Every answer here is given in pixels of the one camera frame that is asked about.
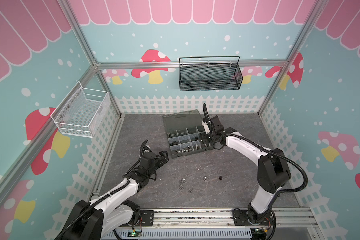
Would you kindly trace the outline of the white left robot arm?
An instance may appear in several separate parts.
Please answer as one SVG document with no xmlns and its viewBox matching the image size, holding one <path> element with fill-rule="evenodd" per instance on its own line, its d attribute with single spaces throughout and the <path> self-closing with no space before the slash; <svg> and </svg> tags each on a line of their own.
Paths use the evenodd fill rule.
<svg viewBox="0 0 360 240">
<path fill-rule="evenodd" d="M 140 207 L 129 201 L 169 161 L 166 151 L 153 153 L 149 147 L 140 150 L 137 162 L 123 175 L 123 180 L 110 191 L 89 202 L 79 201 L 72 209 L 56 240 L 100 240 L 117 227 L 134 225 Z"/>
</svg>

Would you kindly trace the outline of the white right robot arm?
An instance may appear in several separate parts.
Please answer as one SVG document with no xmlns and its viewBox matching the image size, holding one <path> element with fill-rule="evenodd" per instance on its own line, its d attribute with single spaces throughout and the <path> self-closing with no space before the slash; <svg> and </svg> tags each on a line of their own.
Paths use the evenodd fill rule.
<svg viewBox="0 0 360 240">
<path fill-rule="evenodd" d="M 280 149 L 265 148 L 242 136 L 233 128 L 225 128 L 218 116 L 203 117 L 203 127 L 214 142 L 244 155 L 257 166 L 259 188 L 248 205 L 247 220 L 259 225 L 268 214 L 286 182 L 291 178 L 288 162 Z"/>
</svg>

